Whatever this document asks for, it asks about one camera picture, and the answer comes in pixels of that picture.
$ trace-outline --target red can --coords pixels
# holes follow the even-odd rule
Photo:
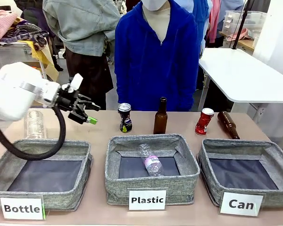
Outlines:
[[[195,127],[195,133],[198,135],[206,135],[207,126],[211,118],[214,116],[214,111],[210,108],[203,108],[200,114],[200,118]]]

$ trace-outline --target beige shirt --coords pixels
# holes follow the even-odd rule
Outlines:
[[[170,22],[171,8],[160,11],[150,11],[143,5],[142,10],[145,20],[153,31],[155,31],[160,42],[163,42],[166,38],[166,32]]]

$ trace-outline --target fabric basket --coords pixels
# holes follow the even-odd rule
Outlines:
[[[150,177],[140,144],[148,144],[164,168]],[[130,190],[166,190],[166,205],[193,204],[199,166],[185,139],[178,134],[113,137],[108,143],[105,185],[108,204],[128,205]]]
[[[38,154],[56,142],[23,139],[14,145]],[[6,151],[0,158],[0,196],[43,196],[45,210],[76,210],[91,170],[90,150],[88,142],[68,140],[54,156],[41,161],[26,161]]]
[[[204,139],[198,154],[212,202],[223,192],[264,195],[262,207],[283,207],[283,151],[268,141]]]

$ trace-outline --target clear plastic cup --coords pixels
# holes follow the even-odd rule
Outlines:
[[[46,129],[43,123],[43,114],[30,110],[24,117],[24,137],[26,139],[46,138]]]

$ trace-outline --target wooden desk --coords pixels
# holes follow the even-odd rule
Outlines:
[[[219,34],[221,34],[222,36],[224,36],[225,38],[228,37],[228,35],[222,33],[222,32],[219,32]],[[245,47],[246,49],[250,50],[250,51],[255,51],[255,48],[253,48],[253,42],[254,40],[246,40],[246,39],[243,39],[243,40],[239,40],[238,41],[238,44],[240,44],[241,46]]]
[[[43,112],[48,137],[58,136],[58,120],[50,109],[39,109]],[[271,226],[283,225],[283,209],[262,210],[258,218],[243,218],[219,215],[219,208],[214,206],[202,182],[198,179],[193,205],[166,206],[166,211],[128,211],[127,206],[110,206],[106,203],[104,183],[104,163],[108,140],[113,136],[151,134],[155,112],[132,112],[133,130],[124,134],[119,130],[120,116],[117,111],[88,111],[90,116],[99,120],[98,124],[79,125],[67,117],[67,139],[86,140],[92,144],[93,166],[82,202],[75,212],[51,211],[46,221],[12,221],[4,220],[0,210],[0,223],[4,224],[50,224],[50,225],[153,225],[153,226]],[[195,124],[200,113],[168,113],[167,133],[182,134],[194,155],[200,149],[204,138],[228,138],[217,123],[217,114],[208,125],[206,136],[196,135]],[[268,140],[267,136],[242,113],[232,113],[242,139]],[[14,122],[5,132],[11,141],[23,137],[23,121]],[[0,156],[4,148],[0,145]]]

